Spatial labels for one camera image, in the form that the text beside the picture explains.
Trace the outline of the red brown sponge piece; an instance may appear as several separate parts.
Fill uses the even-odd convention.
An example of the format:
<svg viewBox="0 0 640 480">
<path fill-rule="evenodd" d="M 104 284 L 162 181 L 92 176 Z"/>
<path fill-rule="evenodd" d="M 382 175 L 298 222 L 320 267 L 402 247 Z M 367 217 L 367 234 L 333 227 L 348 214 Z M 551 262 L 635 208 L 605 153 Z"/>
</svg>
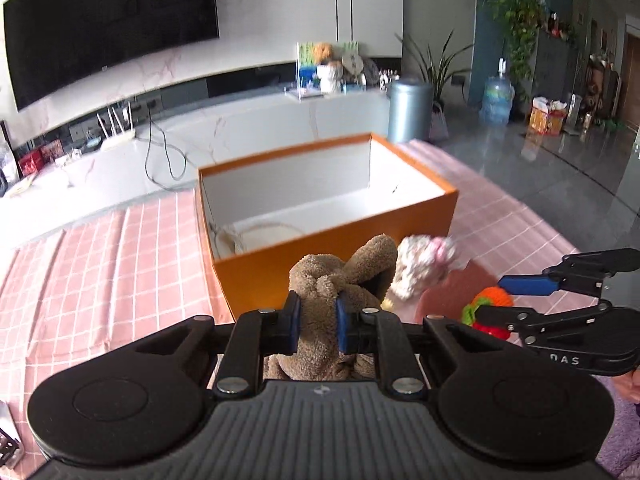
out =
<svg viewBox="0 0 640 480">
<path fill-rule="evenodd" d="M 438 314 L 459 321 L 462 309 L 498 278 L 470 260 L 464 269 L 452 270 L 438 284 L 409 300 L 393 300 L 393 312 L 406 323 L 420 323 L 424 316 Z"/>
</svg>

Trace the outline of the white pink fluffy toy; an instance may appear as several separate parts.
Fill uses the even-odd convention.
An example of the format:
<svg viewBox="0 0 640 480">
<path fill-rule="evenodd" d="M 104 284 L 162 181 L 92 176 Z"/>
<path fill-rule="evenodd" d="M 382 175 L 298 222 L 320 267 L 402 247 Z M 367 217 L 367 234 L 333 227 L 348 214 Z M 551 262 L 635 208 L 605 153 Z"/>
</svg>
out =
<svg viewBox="0 0 640 480">
<path fill-rule="evenodd" d="M 411 235 L 397 247 L 395 276 L 390 291 L 401 300 L 421 295 L 448 275 L 457 260 L 450 237 Z"/>
</svg>

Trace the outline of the purple fluffy rug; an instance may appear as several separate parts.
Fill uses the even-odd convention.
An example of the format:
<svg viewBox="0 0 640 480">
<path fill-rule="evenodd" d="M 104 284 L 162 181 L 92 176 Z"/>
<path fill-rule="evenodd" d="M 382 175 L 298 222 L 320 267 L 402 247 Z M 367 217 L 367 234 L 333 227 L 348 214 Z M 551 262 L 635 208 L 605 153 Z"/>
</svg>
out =
<svg viewBox="0 0 640 480">
<path fill-rule="evenodd" d="M 597 376 L 614 401 L 615 415 L 597 462 L 619 479 L 639 478 L 639 370 L 617 377 Z"/>
</svg>

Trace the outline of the orange cardboard box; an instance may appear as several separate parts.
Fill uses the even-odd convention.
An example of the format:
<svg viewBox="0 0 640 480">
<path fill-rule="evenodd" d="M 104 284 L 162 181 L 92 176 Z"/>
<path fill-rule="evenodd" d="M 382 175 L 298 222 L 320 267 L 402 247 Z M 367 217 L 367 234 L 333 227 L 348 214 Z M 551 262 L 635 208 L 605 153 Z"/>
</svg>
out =
<svg viewBox="0 0 640 480">
<path fill-rule="evenodd" d="M 207 285 L 232 318 L 281 307 L 303 256 L 343 260 L 378 234 L 448 234 L 457 189 L 382 136 L 280 148 L 198 170 Z"/>
</svg>

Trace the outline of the orange gift bag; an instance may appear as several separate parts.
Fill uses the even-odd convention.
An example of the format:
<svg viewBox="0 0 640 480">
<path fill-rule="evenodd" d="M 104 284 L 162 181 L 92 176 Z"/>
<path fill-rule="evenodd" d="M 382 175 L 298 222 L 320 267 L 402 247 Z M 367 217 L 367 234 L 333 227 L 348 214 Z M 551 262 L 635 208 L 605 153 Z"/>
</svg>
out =
<svg viewBox="0 0 640 480">
<path fill-rule="evenodd" d="M 543 136 L 558 136 L 561 133 L 567 110 L 567 104 L 562 101 L 536 96 L 532 102 L 528 130 Z"/>
</svg>

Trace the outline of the blue water jug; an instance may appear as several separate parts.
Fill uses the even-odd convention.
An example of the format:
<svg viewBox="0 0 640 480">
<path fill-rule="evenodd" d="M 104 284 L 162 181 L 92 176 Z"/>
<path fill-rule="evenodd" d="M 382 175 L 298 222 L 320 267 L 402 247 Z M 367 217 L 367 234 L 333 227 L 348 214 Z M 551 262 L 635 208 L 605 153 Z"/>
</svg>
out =
<svg viewBox="0 0 640 480">
<path fill-rule="evenodd" d="M 506 70 L 506 59 L 500 58 L 498 74 L 487 79 L 483 94 L 480 118 L 488 125 L 506 126 L 511 115 L 515 96 L 514 87 Z"/>
</svg>

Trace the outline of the pink checkered tablecloth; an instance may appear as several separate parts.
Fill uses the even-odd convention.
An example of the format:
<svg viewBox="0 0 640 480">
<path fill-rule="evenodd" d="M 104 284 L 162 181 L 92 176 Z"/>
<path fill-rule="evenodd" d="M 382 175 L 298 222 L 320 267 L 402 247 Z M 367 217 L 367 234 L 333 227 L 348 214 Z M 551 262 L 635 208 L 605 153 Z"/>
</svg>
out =
<svg viewBox="0 0 640 480">
<path fill-rule="evenodd" d="M 457 188 L 450 236 L 489 273 L 536 273 L 573 251 L 503 186 L 440 148 L 414 141 L 406 152 Z M 1 397 L 24 455 L 2 477 L 23 479 L 41 464 L 25 408 L 44 378 L 194 314 L 227 322 L 221 290 L 207 277 L 191 192 L 3 248 Z"/>
</svg>

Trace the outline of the white tv cabinet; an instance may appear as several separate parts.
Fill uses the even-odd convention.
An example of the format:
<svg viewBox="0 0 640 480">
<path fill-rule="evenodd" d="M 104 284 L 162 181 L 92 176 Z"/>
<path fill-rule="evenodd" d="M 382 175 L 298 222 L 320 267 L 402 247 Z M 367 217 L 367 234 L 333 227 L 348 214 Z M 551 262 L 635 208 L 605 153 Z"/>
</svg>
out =
<svg viewBox="0 0 640 480">
<path fill-rule="evenodd" d="M 303 101 L 280 92 L 160 116 L 127 144 L 44 168 L 26 191 L 2 198 L 1 252 L 166 188 L 190 188 L 201 166 L 336 136 L 382 136 L 388 114 L 386 96 L 365 91 Z"/>
</svg>

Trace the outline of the grey metal trash can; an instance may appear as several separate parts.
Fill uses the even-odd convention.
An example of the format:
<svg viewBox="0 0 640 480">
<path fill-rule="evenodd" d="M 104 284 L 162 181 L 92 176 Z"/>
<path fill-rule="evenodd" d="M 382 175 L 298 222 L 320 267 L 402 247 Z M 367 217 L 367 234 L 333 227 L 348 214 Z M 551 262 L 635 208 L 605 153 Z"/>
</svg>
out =
<svg viewBox="0 0 640 480">
<path fill-rule="evenodd" d="M 395 144 L 426 141 L 431 130 L 433 86 L 428 81 L 396 79 L 388 89 L 390 120 L 387 140 Z"/>
</svg>

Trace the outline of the green potted plant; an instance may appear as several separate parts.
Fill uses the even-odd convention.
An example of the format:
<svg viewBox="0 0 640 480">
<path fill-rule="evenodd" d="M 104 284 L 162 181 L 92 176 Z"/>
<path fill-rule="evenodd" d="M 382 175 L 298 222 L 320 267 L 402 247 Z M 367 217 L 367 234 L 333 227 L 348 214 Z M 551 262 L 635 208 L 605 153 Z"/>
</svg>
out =
<svg viewBox="0 0 640 480">
<path fill-rule="evenodd" d="M 395 34 L 395 38 L 401 43 L 402 48 L 416 62 L 420 78 L 424 82 L 428 82 L 433 89 L 431 129 L 428 135 L 428 140 L 430 141 L 446 140 L 449 136 L 445 104 L 442 100 L 442 92 L 444 92 L 446 84 L 452 81 L 454 76 L 464 76 L 471 71 L 469 67 L 456 68 L 455 70 L 451 68 L 452 62 L 458 56 L 474 47 L 474 44 L 467 44 L 465 47 L 449 53 L 448 47 L 452 36 L 454 36 L 453 29 L 450 30 L 444 45 L 440 49 L 439 56 L 436 58 L 429 44 L 422 48 L 409 34 L 404 36 Z"/>
</svg>

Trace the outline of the teddy bear on cabinet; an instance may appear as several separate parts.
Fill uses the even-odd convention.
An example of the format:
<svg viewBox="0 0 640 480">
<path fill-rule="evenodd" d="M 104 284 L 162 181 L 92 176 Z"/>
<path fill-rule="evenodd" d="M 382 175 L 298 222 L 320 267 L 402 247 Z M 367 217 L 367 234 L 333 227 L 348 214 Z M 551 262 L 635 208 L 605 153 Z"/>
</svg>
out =
<svg viewBox="0 0 640 480">
<path fill-rule="evenodd" d="M 334 58 L 333 47 L 327 42 L 317 42 L 312 49 L 320 91 L 333 94 L 341 91 L 343 64 Z"/>
</svg>

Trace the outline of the tall leafy plant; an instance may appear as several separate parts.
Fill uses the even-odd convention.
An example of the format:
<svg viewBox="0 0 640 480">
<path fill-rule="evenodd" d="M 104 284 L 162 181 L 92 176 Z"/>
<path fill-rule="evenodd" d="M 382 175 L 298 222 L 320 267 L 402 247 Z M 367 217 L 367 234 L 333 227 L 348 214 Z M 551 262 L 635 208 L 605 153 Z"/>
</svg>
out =
<svg viewBox="0 0 640 480">
<path fill-rule="evenodd" d="M 533 81 L 530 60 L 537 45 L 544 5 L 541 0 L 489 0 L 488 4 L 504 35 L 516 100 L 518 104 L 525 103 L 529 99 L 526 84 Z"/>
</svg>

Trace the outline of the green picture book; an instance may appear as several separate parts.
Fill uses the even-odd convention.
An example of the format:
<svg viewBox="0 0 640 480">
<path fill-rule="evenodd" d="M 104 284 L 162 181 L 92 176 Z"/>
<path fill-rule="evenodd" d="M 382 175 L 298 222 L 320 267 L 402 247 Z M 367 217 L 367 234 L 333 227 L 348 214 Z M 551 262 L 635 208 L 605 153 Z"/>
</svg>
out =
<svg viewBox="0 0 640 480">
<path fill-rule="evenodd" d="M 299 42 L 297 44 L 296 78 L 298 88 L 322 93 L 312 58 L 312 49 L 317 42 L 325 41 Z M 343 91 L 345 84 L 360 84 L 363 73 L 363 58 L 359 54 L 358 42 L 341 42 L 340 44 L 328 42 L 328 44 L 333 47 L 334 58 L 343 64 L 340 92 Z"/>
</svg>

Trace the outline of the red box on cabinet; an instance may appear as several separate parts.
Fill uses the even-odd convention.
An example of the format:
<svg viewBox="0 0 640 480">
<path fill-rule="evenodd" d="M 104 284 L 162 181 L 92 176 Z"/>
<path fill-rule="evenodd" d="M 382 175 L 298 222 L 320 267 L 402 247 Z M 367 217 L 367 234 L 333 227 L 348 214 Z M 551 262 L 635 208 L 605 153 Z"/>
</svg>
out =
<svg viewBox="0 0 640 480">
<path fill-rule="evenodd" d="M 40 170 L 43 170 L 43 167 L 46 166 L 46 160 L 40 148 L 36 148 L 24 155 L 18 161 L 18 166 L 20 167 L 21 175 L 28 177 L 31 174 L 36 174 Z"/>
</svg>

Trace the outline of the black wall television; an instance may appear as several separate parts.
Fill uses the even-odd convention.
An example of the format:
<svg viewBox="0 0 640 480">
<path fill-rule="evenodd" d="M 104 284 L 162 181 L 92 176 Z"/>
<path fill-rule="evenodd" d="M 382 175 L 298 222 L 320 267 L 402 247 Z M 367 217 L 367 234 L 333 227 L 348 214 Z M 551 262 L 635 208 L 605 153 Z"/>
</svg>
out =
<svg viewBox="0 0 640 480">
<path fill-rule="evenodd" d="M 216 0 L 9 0 L 3 17 L 19 110 L 105 67 L 219 36 Z"/>
</svg>

